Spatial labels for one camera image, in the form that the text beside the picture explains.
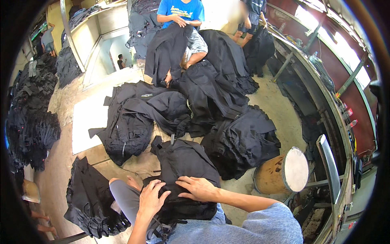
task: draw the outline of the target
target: metal drum lid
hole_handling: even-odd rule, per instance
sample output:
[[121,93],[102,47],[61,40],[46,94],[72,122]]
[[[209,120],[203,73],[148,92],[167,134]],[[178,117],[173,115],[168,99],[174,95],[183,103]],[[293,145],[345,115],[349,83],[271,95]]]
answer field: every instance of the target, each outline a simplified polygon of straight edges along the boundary
[[292,147],[284,157],[283,181],[286,187],[293,192],[300,192],[309,178],[309,166],[305,154],[296,147]]

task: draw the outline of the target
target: hand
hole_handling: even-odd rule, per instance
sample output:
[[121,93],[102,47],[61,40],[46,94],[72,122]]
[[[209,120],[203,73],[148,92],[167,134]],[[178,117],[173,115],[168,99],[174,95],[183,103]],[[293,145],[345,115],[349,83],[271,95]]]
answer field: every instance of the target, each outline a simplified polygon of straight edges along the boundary
[[152,180],[140,194],[140,208],[137,213],[137,218],[145,218],[151,220],[153,216],[161,209],[165,199],[171,191],[164,192],[158,198],[158,191],[165,186],[165,182],[161,180]]
[[245,20],[244,26],[245,26],[245,28],[247,28],[247,29],[251,29],[251,28],[252,28],[252,24],[251,24],[251,22],[250,22],[249,19],[246,19],[246,20]]
[[176,181],[176,184],[187,189],[191,193],[180,193],[178,197],[189,198],[201,202],[217,202],[220,194],[220,189],[215,187],[211,182],[205,178],[195,178],[188,176],[181,176]]
[[172,14],[171,19],[179,24],[180,27],[186,26],[186,21],[181,18],[182,14]]

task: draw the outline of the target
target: gray shorts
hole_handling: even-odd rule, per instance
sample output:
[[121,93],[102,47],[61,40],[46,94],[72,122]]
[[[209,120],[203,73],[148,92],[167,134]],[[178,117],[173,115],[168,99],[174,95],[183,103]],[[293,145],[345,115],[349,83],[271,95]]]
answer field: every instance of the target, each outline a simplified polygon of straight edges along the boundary
[[[140,207],[140,191],[119,179],[111,182],[110,190],[126,218],[130,221],[131,225],[134,225]],[[152,219],[146,231],[147,240],[152,238],[153,231],[158,225],[158,222]]]
[[190,39],[187,44],[191,53],[208,52],[207,44],[203,40],[203,37],[193,28]]
[[54,50],[54,42],[50,42],[48,44],[45,45],[45,51],[47,53],[51,52]]

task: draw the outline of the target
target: dark shorts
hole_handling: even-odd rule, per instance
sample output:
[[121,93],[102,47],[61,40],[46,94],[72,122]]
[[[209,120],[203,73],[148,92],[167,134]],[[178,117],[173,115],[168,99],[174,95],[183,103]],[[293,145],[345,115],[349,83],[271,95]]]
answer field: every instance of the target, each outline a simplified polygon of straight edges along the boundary
[[54,42],[50,42],[48,44],[45,45],[45,51],[46,52],[51,52],[54,50]]
[[254,35],[254,34],[256,34],[257,27],[258,27],[258,25],[252,24],[252,28],[247,29],[247,28],[245,28],[244,23],[241,23],[238,25],[238,30],[242,31],[243,33],[249,33],[249,34]]

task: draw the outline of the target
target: black shirt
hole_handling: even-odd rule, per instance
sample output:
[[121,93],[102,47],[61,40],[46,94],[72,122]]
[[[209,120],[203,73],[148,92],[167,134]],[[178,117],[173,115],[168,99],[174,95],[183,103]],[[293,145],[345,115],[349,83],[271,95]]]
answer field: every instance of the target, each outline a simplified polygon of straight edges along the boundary
[[122,60],[118,60],[118,66],[119,66],[119,69],[123,69],[123,65],[122,65],[123,61]]
[[259,16],[261,12],[266,11],[266,0],[243,0],[244,3],[248,6],[249,20],[251,24],[259,24]]

